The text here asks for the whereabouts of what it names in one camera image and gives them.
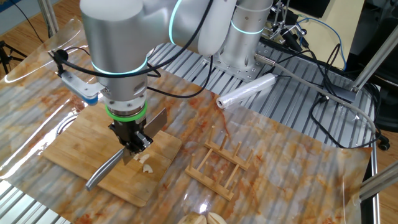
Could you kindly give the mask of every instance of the blue led ring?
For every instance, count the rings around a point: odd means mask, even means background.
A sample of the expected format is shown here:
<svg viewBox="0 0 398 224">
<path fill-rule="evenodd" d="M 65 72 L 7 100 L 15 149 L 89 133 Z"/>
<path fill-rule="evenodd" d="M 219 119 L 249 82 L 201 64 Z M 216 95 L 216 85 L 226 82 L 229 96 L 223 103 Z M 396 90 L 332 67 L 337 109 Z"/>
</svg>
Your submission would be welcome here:
<svg viewBox="0 0 398 224">
<path fill-rule="evenodd" d="M 175 43 L 173 40 L 173 23 L 174 23 L 174 19 L 175 19 L 175 14 L 177 13 L 178 7 L 181 5 L 181 2 L 182 2 L 182 0 L 178 0 L 177 3 L 175 4 L 172 16 L 170 17 L 170 23 L 169 23 L 169 38 L 170 38 L 171 43 L 173 43 L 174 45 L 175 45 Z"/>
<path fill-rule="evenodd" d="M 259 34 L 259 33 L 261 33 L 261 32 L 264 30 L 264 28 L 263 28 L 263 29 L 261 29 L 261 30 L 258 31 L 258 32 L 247 32 L 247 31 L 243 31 L 243 30 L 237 28 L 237 27 L 235 26 L 235 24 L 234 24 L 232 21 L 231 21 L 231 24 L 232 24 L 232 26 L 233 26 L 237 31 L 239 31 L 239 32 L 241 32 L 241 33 L 243 33 L 243 34 L 251 34 L 251 35 L 253 35 L 253 34 Z"/>
<path fill-rule="evenodd" d="M 93 62 L 91 62 L 91 64 L 93 64 L 93 67 L 95 69 L 97 69 L 97 71 L 99 71 L 101 73 L 104 73 L 104 74 L 107 74 L 107 75 L 125 75 L 125 74 L 138 72 L 139 70 L 143 69 L 147 65 L 147 62 L 148 62 L 148 58 L 145 58 L 145 62 L 140 67 L 138 67 L 138 68 L 136 68 L 136 69 L 134 69 L 133 71 L 130 71 L 130 72 L 121 72 L 121 73 L 107 72 L 107 71 L 104 71 L 104 70 L 98 68 L 97 66 L 95 66 L 95 64 Z"/>
</svg>

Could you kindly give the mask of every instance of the wooden rack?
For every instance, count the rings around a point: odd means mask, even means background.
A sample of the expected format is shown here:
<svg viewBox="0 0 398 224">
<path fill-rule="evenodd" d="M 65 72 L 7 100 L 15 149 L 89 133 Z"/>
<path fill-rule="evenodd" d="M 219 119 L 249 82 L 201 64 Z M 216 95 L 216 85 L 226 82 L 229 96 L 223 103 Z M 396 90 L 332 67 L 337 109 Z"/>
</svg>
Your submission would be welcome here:
<svg viewBox="0 0 398 224">
<path fill-rule="evenodd" d="M 194 161 L 194 158 L 195 158 L 195 154 L 192 154 L 191 162 L 190 162 L 189 166 L 185 169 L 185 173 L 187 173 L 189 176 L 191 176 L 195 180 L 201 182 L 203 185 L 205 185 L 206 187 L 210 188 L 214 192 L 218 193 L 219 195 L 224 197 L 226 200 L 231 200 L 233 195 L 234 195 L 234 193 L 232 193 L 232 191 L 234 190 L 234 188 L 235 188 L 236 184 L 238 183 L 238 181 L 235 179 L 233 184 L 232 184 L 232 186 L 229 188 L 229 190 L 228 190 L 228 185 L 231 183 L 233 177 L 235 176 L 236 171 L 238 171 L 239 168 L 242 168 L 243 170 L 247 170 L 249 168 L 249 166 L 250 166 L 249 161 L 251 160 L 254 151 L 252 149 L 251 152 L 250 152 L 249 157 L 244 161 L 243 159 L 241 159 L 241 158 L 239 158 L 237 156 L 237 153 L 239 151 L 239 148 L 242 145 L 242 142 L 238 143 L 238 145 L 236 146 L 234 152 L 229 152 L 226 149 L 224 149 L 226 140 L 228 138 L 228 134 L 225 134 L 223 142 L 219 146 L 219 145 L 217 145 L 216 143 L 214 143 L 212 141 L 212 139 L 213 139 L 213 131 L 214 131 L 214 126 L 211 127 L 209 138 L 208 138 L 208 140 L 205 143 L 206 148 L 209 149 L 209 151 L 207 152 L 206 156 L 200 162 L 198 168 L 195 169 L 193 167 L 193 161 Z M 231 175 L 229 176 L 229 178 L 226 181 L 224 186 L 222 186 L 220 184 L 221 179 L 223 178 L 223 175 L 224 175 L 223 171 L 220 171 L 220 173 L 217 175 L 217 179 L 216 180 L 213 180 L 213 179 L 211 179 L 211 178 L 206 176 L 206 173 L 209 172 L 209 165 L 208 165 L 207 159 L 210 157 L 210 154 L 212 152 L 215 152 L 215 153 L 219 154 L 220 156 L 224 157 L 228 161 L 230 161 L 233 164 L 235 164 L 235 168 L 232 171 Z M 203 173 L 201 173 L 200 169 L 203 166 L 205 166 L 205 170 L 203 171 Z"/>
<path fill-rule="evenodd" d="M 237 156 L 237 153 L 242 145 L 242 142 L 239 142 L 238 145 L 236 146 L 235 150 L 233 152 L 229 152 L 226 149 L 224 149 L 226 140 L 228 139 L 228 134 L 225 134 L 223 142 L 221 145 L 217 145 L 212 141 L 213 139 L 213 132 L 214 132 L 214 126 L 211 127 L 210 130 L 210 135 L 208 140 L 205 143 L 205 147 L 212 150 L 213 152 L 219 154 L 220 156 L 224 157 L 228 161 L 232 162 L 233 164 L 239 165 L 240 168 L 247 170 L 250 166 L 250 160 L 253 156 L 254 150 L 251 149 L 251 152 L 249 154 L 249 157 L 246 160 L 243 160 L 242 158 Z"/>
<path fill-rule="evenodd" d="M 234 193 L 232 193 L 232 191 L 234 190 L 236 184 L 238 183 L 238 180 L 236 180 L 236 179 L 234 180 L 234 182 L 233 182 L 231 188 L 229 188 L 229 190 L 228 190 L 228 185 L 231 183 L 236 171 L 239 168 L 239 165 L 235 166 L 235 168 L 232 171 L 232 174 L 229 176 L 227 182 L 225 183 L 224 186 L 222 186 L 222 185 L 220 185 L 220 182 L 221 182 L 221 179 L 223 178 L 224 171 L 220 171 L 220 173 L 218 174 L 216 180 L 213 180 L 213 179 L 211 179 L 211 178 L 206 176 L 206 173 L 209 170 L 209 162 L 207 162 L 206 160 L 209 158 L 211 152 L 212 152 L 212 150 L 210 149 L 210 151 L 207 153 L 207 155 L 202 160 L 202 162 L 200 163 L 200 165 L 198 166 L 197 169 L 195 169 L 193 167 L 193 160 L 195 158 L 195 155 L 192 154 L 191 163 L 185 169 L 185 173 L 187 173 L 189 176 L 191 176 L 195 180 L 201 182 L 203 185 L 205 185 L 206 187 L 210 188 L 214 192 L 216 192 L 219 195 L 223 196 L 226 200 L 231 200 L 232 197 L 234 196 Z M 199 170 L 203 167 L 203 165 L 205 165 L 205 170 L 203 171 L 203 173 L 201 173 Z"/>
</svg>

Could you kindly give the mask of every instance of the blue cable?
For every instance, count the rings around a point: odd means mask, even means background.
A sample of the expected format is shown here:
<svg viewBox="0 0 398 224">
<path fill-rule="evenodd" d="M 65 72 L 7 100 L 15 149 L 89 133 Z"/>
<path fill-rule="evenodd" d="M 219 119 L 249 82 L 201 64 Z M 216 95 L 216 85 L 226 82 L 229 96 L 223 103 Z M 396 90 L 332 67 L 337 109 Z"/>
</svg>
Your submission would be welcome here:
<svg viewBox="0 0 398 224">
<path fill-rule="evenodd" d="M 301 21 L 298 21 L 298 22 L 297 22 L 297 25 L 300 27 L 300 23 L 303 22 L 303 21 L 307 21 L 307 20 L 313 20 L 313 21 L 319 22 L 319 23 L 321 23 L 321 24 L 323 24 L 323 25 L 329 27 L 329 28 L 330 28 L 331 30 L 333 30 L 333 32 L 337 35 L 338 40 L 340 41 L 340 46 L 341 46 L 341 47 L 340 47 L 340 50 L 341 50 L 341 57 L 343 58 L 343 61 L 344 61 L 344 68 L 343 68 L 343 70 L 345 71 L 345 70 L 346 70 L 346 67 L 347 67 L 347 61 L 346 61 L 346 59 L 345 59 L 345 57 L 344 57 L 344 53 L 343 53 L 343 43 L 342 43 L 342 41 L 341 41 L 340 35 L 338 35 L 337 31 L 334 30 L 334 29 L 333 29 L 331 26 L 329 26 L 328 24 L 326 24 L 326 23 L 324 23 L 324 22 L 322 22 L 322 21 L 320 21 L 320 20 L 318 20 L 318 19 L 314 19 L 314 18 L 305 18 L 305 19 L 303 19 L 303 20 L 301 20 Z"/>
</svg>

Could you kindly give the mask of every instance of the knife handle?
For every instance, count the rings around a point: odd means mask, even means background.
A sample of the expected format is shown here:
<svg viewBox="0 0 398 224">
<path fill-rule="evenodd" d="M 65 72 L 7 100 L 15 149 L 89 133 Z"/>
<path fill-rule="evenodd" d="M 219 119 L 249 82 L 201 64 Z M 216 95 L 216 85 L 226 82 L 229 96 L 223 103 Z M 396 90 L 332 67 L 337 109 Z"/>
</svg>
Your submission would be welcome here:
<svg viewBox="0 0 398 224">
<path fill-rule="evenodd" d="M 109 172 L 116 166 L 116 164 L 123 158 L 123 150 L 124 148 L 120 149 L 115 155 L 113 155 L 108 161 L 106 161 L 101 167 L 98 168 L 97 171 L 88 179 L 86 183 L 86 189 L 88 191 L 93 190 L 94 187 L 101 182 L 104 177 L 107 176 Z"/>
</svg>

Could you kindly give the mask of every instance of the corrugated metal surface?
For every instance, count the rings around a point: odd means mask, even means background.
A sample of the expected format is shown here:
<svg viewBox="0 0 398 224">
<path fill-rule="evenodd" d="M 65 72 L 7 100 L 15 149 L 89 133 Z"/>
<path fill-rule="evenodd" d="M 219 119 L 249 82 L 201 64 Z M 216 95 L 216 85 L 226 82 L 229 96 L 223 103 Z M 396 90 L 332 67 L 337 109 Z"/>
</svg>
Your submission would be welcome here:
<svg viewBox="0 0 398 224">
<path fill-rule="evenodd" d="M 162 44 L 154 50 L 149 62 L 158 64 L 167 60 L 179 50 L 180 47 L 178 46 Z M 289 56 L 269 47 L 266 47 L 264 54 L 276 61 Z M 322 76 L 317 66 L 312 62 L 292 58 L 282 65 L 310 82 L 322 83 Z M 165 66 L 164 69 L 197 85 L 202 85 L 207 77 L 209 64 L 202 56 L 185 51 L 176 61 Z M 268 69 L 270 67 L 265 66 L 258 75 L 263 75 Z M 278 69 L 274 71 L 274 74 L 283 75 Z M 330 78 L 334 84 L 339 86 L 345 86 L 350 82 L 334 73 L 330 73 Z M 216 94 L 224 95 L 241 85 L 244 85 L 243 81 L 213 68 L 210 82 L 206 88 Z M 272 87 L 271 92 L 260 92 L 244 100 L 241 105 L 321 142 L 333 145 L 308 115 L 317 96 L 318 93 L 315 90 L 311 90 L 290 78 L 280 77 Z M 354 104 L 370 116 L 374 116 L 373 104 L 369 94 L 359 92 Z M 315 108 L 314 116 L 344 146 L 354 147 L 370 140 L 371 132 L 366 123 L 358 119 L 356 114 L 333 102 L 327 102 Z M 0 223 L 61 224 L 70 222 L 11 186 L 8 182 L 2 181 L 0 182 Z"/>
</svg>

